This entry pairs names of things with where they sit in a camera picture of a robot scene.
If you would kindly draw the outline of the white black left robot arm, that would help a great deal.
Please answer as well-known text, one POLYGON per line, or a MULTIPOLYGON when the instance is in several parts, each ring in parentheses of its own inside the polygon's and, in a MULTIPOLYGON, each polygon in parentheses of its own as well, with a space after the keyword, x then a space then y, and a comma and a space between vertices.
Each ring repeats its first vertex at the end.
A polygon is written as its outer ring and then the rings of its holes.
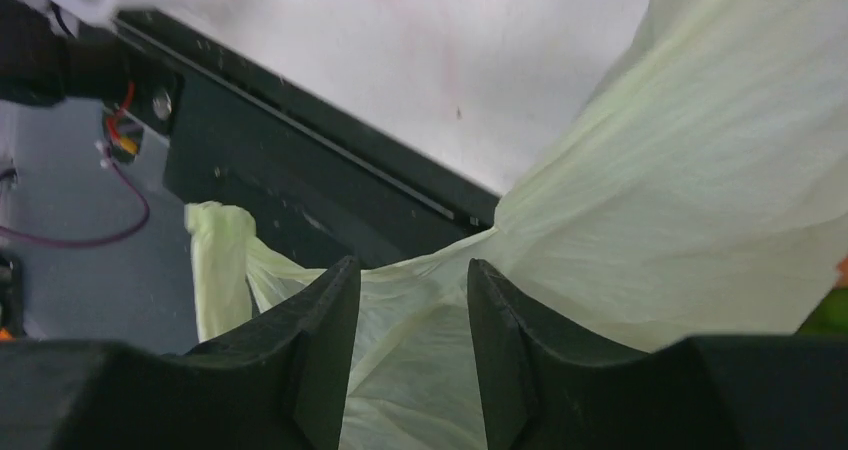
POLYGON ((115 40, 87 43, 55 33, 48 17, 19 0, 1 0, 1 99, 52 107, 68 98, 118 101, 132 82, 115 40))

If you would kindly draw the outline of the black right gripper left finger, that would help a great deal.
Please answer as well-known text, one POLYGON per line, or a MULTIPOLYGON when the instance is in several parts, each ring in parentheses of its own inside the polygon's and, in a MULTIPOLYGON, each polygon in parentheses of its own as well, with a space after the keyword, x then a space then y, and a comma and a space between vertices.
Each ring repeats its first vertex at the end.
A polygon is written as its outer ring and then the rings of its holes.
POLYGON ((335 449, 358 261, 184 355, 117 341, 1 347, 5 449, 335 449))

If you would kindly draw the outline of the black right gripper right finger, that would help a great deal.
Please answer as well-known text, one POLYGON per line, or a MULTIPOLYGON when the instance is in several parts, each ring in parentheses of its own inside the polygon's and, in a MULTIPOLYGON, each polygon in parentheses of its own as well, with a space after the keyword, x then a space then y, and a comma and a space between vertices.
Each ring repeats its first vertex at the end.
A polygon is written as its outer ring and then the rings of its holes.
POLYGON ((654 352, 602 337, 481 259, 467 302, 491 449, 843 449, 847 342, 695 335, 654 352))

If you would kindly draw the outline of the pale green plastic bag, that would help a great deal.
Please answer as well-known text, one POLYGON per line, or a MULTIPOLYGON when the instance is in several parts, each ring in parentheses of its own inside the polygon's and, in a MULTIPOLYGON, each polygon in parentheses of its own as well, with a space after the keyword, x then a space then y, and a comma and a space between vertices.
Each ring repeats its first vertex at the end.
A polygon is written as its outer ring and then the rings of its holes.
POLYGON ((788 334, 847 255, 847 0, 650 0, 493 227, 362 272, 339 445, 481 449, 483 258, 616 342, 788 334))

